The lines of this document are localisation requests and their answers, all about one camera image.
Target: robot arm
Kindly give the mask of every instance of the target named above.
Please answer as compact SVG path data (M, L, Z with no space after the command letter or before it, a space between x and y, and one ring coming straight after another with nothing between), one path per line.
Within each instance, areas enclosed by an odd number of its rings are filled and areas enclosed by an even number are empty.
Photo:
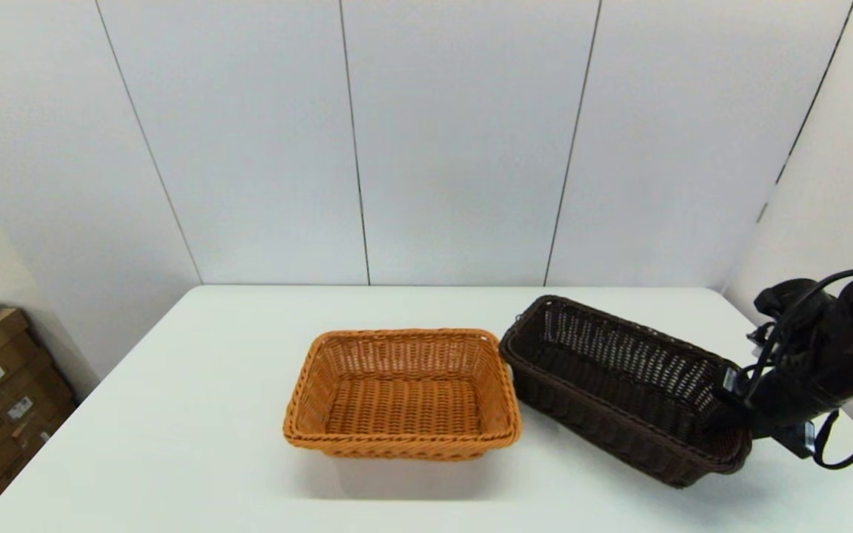
M756 309L775 321L749 335L759 360L738 374L721 372L717 384L717 394L737 408L755 438L774 438L829 469L853 463L853 455L833 465L822 459L838 409L853 398L853 282L838 297L823 291L847 277L853 270L760 293ZM826 412L832 414L815 438L812 419Z

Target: woven wicker texture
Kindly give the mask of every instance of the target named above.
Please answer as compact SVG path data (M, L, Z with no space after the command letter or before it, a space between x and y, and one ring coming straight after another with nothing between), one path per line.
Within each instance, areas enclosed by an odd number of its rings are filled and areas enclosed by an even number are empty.
M339 457L461 461L521 432L498 341L477 329L335 331L308 351L284 435Z
M752 447L713 395L717 368L732 364L649 327L544 296L502 355L519 399L667 485L735 472Z

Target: brown wicker basket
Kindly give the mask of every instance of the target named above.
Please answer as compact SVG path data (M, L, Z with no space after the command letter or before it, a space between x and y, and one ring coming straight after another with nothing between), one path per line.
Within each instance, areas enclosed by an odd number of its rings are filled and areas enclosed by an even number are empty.
M752 447L713 395L731 363L677 338L543 296L501 348L519 399L667 485L736 472Z
M338 457L463 461L521 432L498 340L478 329L335 331L308 351L284 435Z

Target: white table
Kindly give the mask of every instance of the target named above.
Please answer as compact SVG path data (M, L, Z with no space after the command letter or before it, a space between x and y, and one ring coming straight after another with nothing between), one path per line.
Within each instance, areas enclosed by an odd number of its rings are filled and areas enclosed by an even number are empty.
M454 326L501 336L543 293L752 361L752 325L706 289L200 287L2 495L0 533L853 531L853 467L827 472L769 440L736 475L676 490L525 407L514 446L466 463L332 459L282 438L317 334ZM853 449L846 416L829 448L830 459Z

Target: basket rim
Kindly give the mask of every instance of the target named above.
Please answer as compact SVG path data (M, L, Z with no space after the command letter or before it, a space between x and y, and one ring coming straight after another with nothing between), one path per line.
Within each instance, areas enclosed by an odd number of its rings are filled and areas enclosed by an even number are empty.
M543 295L538 297L534 301L534 303L529 306L528 309L525 310L514 324L506 331L505 335L502 336L501 342L501 354L502 357L505 358L510 364L521 367L523 370L531 372L536 375L539 379L543 381L549 382L549 384L561 388L563 392L571 397L585 400L590 403L596 404L598 407L605 409L606 411L612 412L614 415L618 415L621 418L626 418L631 422L635 431L642 432L646 438L652 440L654 443L660 446L665 446L667 449L670 449L671 452L677 453L678 455L683 455L689 459L692 459L694 462L705 463L708 466L708 469L711 472L734 472L735 470L741 468L742 460L749 454L749 449L751 448L751 444L746 446L747 442L752 442L752 432L749 429L740 428L739 432L741 432L741 442L739 443L738 450L728 458L721 458L711 453L707 453L702 451L702 449L697 446L693 446L687 442L684 442L681 439L674 438L673 435L670 435L667 432L661 431L661 429L654 427L653 425L647 424L642 419L637 418L630 412L625 411L625 409L621 409L616 405L603 400L602 398L595 397L595 395L590 394L590 392L585 391L571 384L569 381L565 381L563 378L559 378L557 375L549 374L534 364L531 364L528 360L525 360L524 357L518 355L517 352L512 348L512 341L517 336L518 331L521 330L521 327L528 323L529 318L531 318L532 314L539 310L542 306L549 303L549 301L559 301L559 303L566 304L567 306L578 308L580 311L584 311L589 314L597 315L602 318L607 318L607 320L615 321L615 323L623 324L626 326L634 327L635 333L646 338L653 338L654 341L665 341L669 343L676 344L680 348L693 350L696 352L698 360L705 361L714 361L714 362L726 362L727 364L732 365L737 370L739 367L735 362L725 360L725 358L721 358L719 355L716 355L712 352L704 350L704 348L700 348L694 344L690 344L690 342L682 341L680 338L673 338L666 333L661 331L657 331L651 327L648 327L643 324L633 323L633 321L629 321L626 318L620 318L614 316L612 314L606 313L605 311L595 309L590 306L585 306L585 304L579 303L579 301L574 301L562 296L556 295Z
M311 375L315 358L325 342L333 338L409 338L423 336L444 337L475 337L478 341L489 345L495 354L494 364L497 367L495 377L500 385L501 394L504 395L507 405L507 429L502 432L481 432L477 435L457 435L446 433L445 435L424 435L424 433L324 433L324 432L302 432L295 424L298 418L298 408L301 398L306 390L306 381ZM505 448L511 445L521 435L521 418L518 414L518 399L515 398L515 388L509 378L505 360L498 350L498 338L484 329L478 328L405 328L405 329L365 329L365 330L335 330L318 335L312 342L302 364L298 375L298 382L288 402L285 411L282 432L285 439L295 446L308 449L327 449L331 444L338 443L464 443L483 444L484 448Z

